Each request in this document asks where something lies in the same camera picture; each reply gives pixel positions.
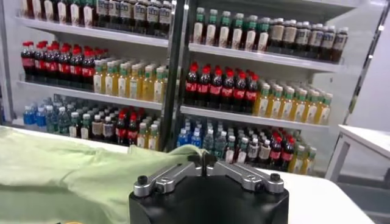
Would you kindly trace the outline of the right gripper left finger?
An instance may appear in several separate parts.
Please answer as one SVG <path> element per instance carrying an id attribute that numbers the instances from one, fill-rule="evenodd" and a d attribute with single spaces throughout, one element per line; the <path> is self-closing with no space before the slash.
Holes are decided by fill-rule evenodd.
<path id="1" fill-rule="evenodd" d="M 133 184 L 135 197 L 149 197 L 154 193 L 170 194 L 185 180 L 197 180 L 207 176 L 210 154 L 190 155 L 187 161 L 165 166 L 150 176 L 140 175 Z"/>

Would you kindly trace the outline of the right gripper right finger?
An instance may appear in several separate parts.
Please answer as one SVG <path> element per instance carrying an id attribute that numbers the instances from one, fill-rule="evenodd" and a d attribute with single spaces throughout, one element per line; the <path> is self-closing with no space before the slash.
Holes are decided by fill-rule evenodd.
<path id="1" fill-rule="evenodd" d="M 282 194 L 284 181 L 277 173 L 266 174 L 244 163 L 228 163 L 210 155 L 210 179 L 215 180 L 212 189 L 226 193 L 233 185 L 247 192 L 266 191 L 269 194 Z"/>

